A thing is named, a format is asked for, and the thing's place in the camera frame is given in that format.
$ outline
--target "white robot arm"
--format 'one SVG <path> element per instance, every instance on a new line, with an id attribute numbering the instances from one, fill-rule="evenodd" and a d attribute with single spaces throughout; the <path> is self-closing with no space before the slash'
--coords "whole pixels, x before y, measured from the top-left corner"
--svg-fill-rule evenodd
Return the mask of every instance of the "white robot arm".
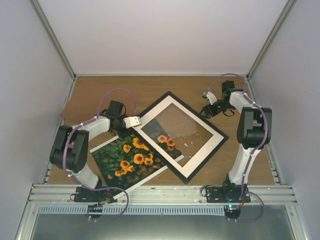
<path id="1" fill-rule="evenodd" d="M 214 117 L 229 109 L 237 110 L 241 114 L 237 129 L 239 150 L 234 165 L 222 184 L 220 197 L 216 197 L 219 201 L 222 196 L 227 202 L 237 202 L 243 197 L 240 196 L 243 190 L 247 188 L 248 175 L 255 158 L 271 139 L 272 111 L 254 103 L 242 89 L 235 89 L 233 81 L 222 83 L 222 99 L 217 99 L 210 91 L 205 92 L 203 97 L 210 102 L 200 112 L 204 113 L 205 118 Z M 266 124 L 261 111 L 267 120 Z M 267 138 L 261 145 L 265 130 Z"/>
<path id="2" fill-rule="evenodd" d="M 100 187 L 101 180 L 87 165 L 87 154 L 89 141 L 96 136 L 117 131 L 119 137 L 131 134 L 130 128 L 141 125 L 140 117 L 121 115 L 123 104 L 111 101 L 109 108 L 103 110 L 95 121 L 86 125 L 63 125 L 58 129 L 51 154 L 50 162 L 59 168 L 63 168 L 63 152 L 70 132 L 77 128 L 71 138 L 71 145 L 66 154 L 66 169 L 69 176 L 90 189 Z"/>

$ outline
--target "wooden table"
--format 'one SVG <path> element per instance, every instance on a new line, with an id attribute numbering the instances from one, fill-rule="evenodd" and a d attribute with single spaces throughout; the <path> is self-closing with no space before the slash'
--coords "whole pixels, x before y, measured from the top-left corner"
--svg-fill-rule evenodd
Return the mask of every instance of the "wooden table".
<path id="1" fill-rule="evenodd" d="M 203 92 L 215 79 L 214 76 L 91 76 L 78 77 L 74 91 L 81 88 L 84 81 L 97 81 L 103 83 L 117 84 L 119 87 L 127 87 L 139 91 L 137 101 L 137 113 L 142 112 L 155 100 L 160 98 L 167 91 L 171 91 L 178 98 L 184 101 L 191 108 L 199 112 L 203 106 L 208 104 L 202 98 Z M 233 80 L 236 88 L 243 88 L 244 83 L 240 78 L 227 77 L 217 82 L 211 91 L 219 99 L 221 97 L 221 83 L 225 80 Z M 226 117 L 222 113 L 209 119 L 218 129 L 224 132 L 229 139 L 220 150 L 207 162 L 207 164 L 189 182 L 189 185 L 221 185 L 227 173 L 234 165 L 239 144 L 237 142 L 237 128 L 240 114 L 235 113 L 232 117 Z M 78 124 L 78 122 L 66 120 L 66 125 Z M 89 149 L 102 144 L 112 136 L 104 133 L 94 138 L 89 143 Z M 101 173 L 88 153 L 88 165 L 92 171 L 102 178 Z M 57 167 L 53 166 L 49 176 L 48 184 L 74 184 L 73 180 Z M 149 185 L 183 185 L 169 169 L 160 173 L 146 184 Z M 257 156 L 249 178 L 249 185 L 273 185 L 274 180 L 265 150 Z"/>

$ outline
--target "white wall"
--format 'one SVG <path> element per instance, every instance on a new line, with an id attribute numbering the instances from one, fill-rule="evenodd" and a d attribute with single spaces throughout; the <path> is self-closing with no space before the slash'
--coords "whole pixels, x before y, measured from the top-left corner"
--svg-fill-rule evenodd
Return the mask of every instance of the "white wall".
<path id="1" fill-rule="evenodd" d="M 49 162 L 68 71 L 27 0 L 0 1 L 0 239 L 14 239 Z"/>
<path id="2" fill-rule="evenodd" d="M 298 0 L 251 83 L 272 108 L 272 137 L 312 239 L 320 235 L 320 1 Z"/>
<path id="3" fill-rule="evenodd" d="M 76 74 L 246 74 L 286 0 L 40 0 Z"/>

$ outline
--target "black picture frame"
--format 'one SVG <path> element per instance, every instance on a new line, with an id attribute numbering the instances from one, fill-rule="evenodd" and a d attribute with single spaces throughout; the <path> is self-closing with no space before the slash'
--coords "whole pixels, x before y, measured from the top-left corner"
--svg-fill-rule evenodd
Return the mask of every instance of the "black picture frame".
<path id="1" fill-rule="evenodd" d="M 189 105 L 187 105 L 185 102 L 183 102 L 180 98 L 175 96 L 172 92 L 168 91 L 163 96 L 161 96 L 158 100 L 156 100 L 154 103 L 152 103 L 148 108 L 146 108 L 143 112 L 141 112 L 138 116 L 140 118 L 143 118 L 144 115 L 146 115 L 151 109 L 156 107 L 161 101 L 163 101 L 166 97 L 172 97 L 174 100 L 176 100 L 178 103 L 180 103 L 182 106 L 184 106 L 187 110 L 189 110 L 192 114 L 194 114 L 197 118 L 199 118 L 204 124 L 208 125 L 210 128 L 212 128 L 214 131 L 216 131 L 218 134 L 220 134 L 223 139 L 220 141 L 220 143 L 203 159 L 203 161 L 194 169 L 194 171 L 188 176 L 185 177 L 178 169 L 176 169 L 170 161 L 168 161 L 162 154 L 160 154 L 143 136 L 141 136 L 138 131 L 133 128 L 133 133 L 140 139 L 143 144 L 145 144 L 153 154 L 156 155 L 157 158 L 159 158 L 163 163 L 165 163 L 168 168 L 185 184 L 187 184 L 198 172 L 199 170 L 211 159 L 211 157 L 221 148 L 221 146 L 228 140 L 228 136 L 223 133 L 220 129 L 215 127 L 211 122 L 206 120 L 204 117 L 202 117 L 198 112 L 196 112 L 194 109 L 192 109 Z"/>

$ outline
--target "orange flower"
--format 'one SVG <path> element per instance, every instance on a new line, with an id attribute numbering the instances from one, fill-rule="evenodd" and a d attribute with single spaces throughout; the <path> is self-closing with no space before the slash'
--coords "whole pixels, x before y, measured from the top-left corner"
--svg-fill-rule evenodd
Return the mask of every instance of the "orange flower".
<path id="1" fill-rule="evenodd" d="M 141 153 L 137 153 L 133 157 L 133 161 L 134 161 L 135 164 L 139 164 L 139 165 L 143 164 L 144 160 L 145 160 L 145 158 Z"/>
<path id="2" fill-rule="evenodd" d="M 120 163 L 120 166 L 122 169 L 126 169 L 127 167 L 129 167 L 130 163 L 126 160 L 122 160 Z"/>
<path id="3" fill-rule="evenodd" d="M 117 177 L 121 176 L 121 172 L 119 170 L 115 171 L 114 175 L 116 175 Z"/>
<path id="4" fill-rule="evenodd" d="M 126 153 L 128 153 L 128 152 L 130 151 L 130 149 L 131 149 L 131 146 L 130 146 L 130 145 L 128 145 L 128 144 L 123 145 L 123 150 L 124 150 Z"/>
<path id="5" fill-rule="evenodd" d="M 149 157 L 145 158 L 144 164 L 151 165 L 154 162 L 153 158 L 154 158 L 154 155 L 152 153 L 149 153 Z"/>
<path id="6" fill-rule="evenodd" d="M 149 148 L 148 148 L 146 145 L 144 145 L 144 144 L 143 144 L 143 148 L 144 148 L 144 150 L 146 150 L 146 151 L 150 151 Z"/>
<path id="7" fill-rule="evenodd" d="M 134 166 L 132 166 L 132 165 L 128 166 L 126 169 L 127 169 L 128 172 L 131 172 L 131 173 L 135 170 Z"/>
<path id="8" fill-rule="evenodd" d="M 159 141 L 159 143 L 163 144 L 167 141 L 167 137 L 164 135 L 160 135 L 160 136 L 158 136 L 158 141 Z"/>
<path id="9" fill-rule="evenodd" d="M 137 138 L 135 137 L 133 140 L 132 140 L 132 143 L 133 143 L 133 146 L 135 146 L 137 149 L 144 149 L 145 145 Z"/>
<path id="10" fill-rule="evenodd" d="M 169 147 L 174 147 L 174 146 L 175 146 L 175 143 L 174 143 L 174 141 L 172 141 L 171 138 L 169 138 L 169 139 L 166 141 L 166 144 L 167 144 Z"/>
<path id="11" fill-rule="evenodd" d="M 146 157 L 144 160 L 145 165 L 152 165 L 154 163 L 152 158 Z"/>
<path id="12" fill-rule="evenodd" d="M 123 168 L 122 168 L 122 169 L 120 170 L 121 175 L 126 175 L 127 172 L 128 172 L 127 169 L 123 169 Z"/>

